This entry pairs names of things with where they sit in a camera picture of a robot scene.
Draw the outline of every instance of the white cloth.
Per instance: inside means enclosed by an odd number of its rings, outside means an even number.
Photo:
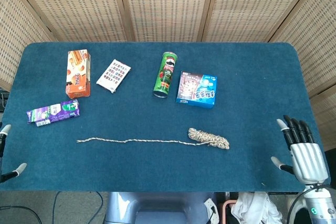
[[[265,192],[239,193],[231,213],[240,224],[281,224],[282,214]]]

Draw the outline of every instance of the orange snack box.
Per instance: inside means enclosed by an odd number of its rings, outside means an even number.
[[[90,58],[86,49],[68,52],[65,92],[71,99],[90,95]]]

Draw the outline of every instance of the metal robot arm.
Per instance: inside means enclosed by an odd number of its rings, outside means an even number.
[[[11,129],[11,125],[6,125],[0,132],[0,183],[3,183],[11,178],[15,178],[19,176],[24,169],[26,168],[27,164],[22,163],[16,168],[14,171],[6,174],[2,174],[2,158],[4,156],[5,144],[6,144],[6,137]]]
[[[276,157],[271,160],[280,170],[294,174],[299,182],[306,186],[301,201],[295,200],[292,204],[287,223],[294,223],[295,214],[300,208],[308,209],[313,224],[336,224],[335,207],[328,190],[321,184],[328,178],[326,164],[318,144],[304,121],[283,117],[287,124],[277,119],[283,132],[293,166],[282,163]]]

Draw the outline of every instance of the snack box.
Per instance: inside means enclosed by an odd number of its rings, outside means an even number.
[[[35,122],[36,126],[61,121],[67,118],[79,116],[79,104],[77,99],[57,103],[51,106],[27,111],[28,123]]]
[[[217,77],[181,72],[176,102],[203,108],[215,105]]]
[[[90,59],[86,49],[68,52],[65,92],[71,99],[90,95]]]

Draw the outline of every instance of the blue and white box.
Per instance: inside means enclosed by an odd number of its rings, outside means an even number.
[[[203,108],[215,105],[217,77],[181,72],[176,102]]]

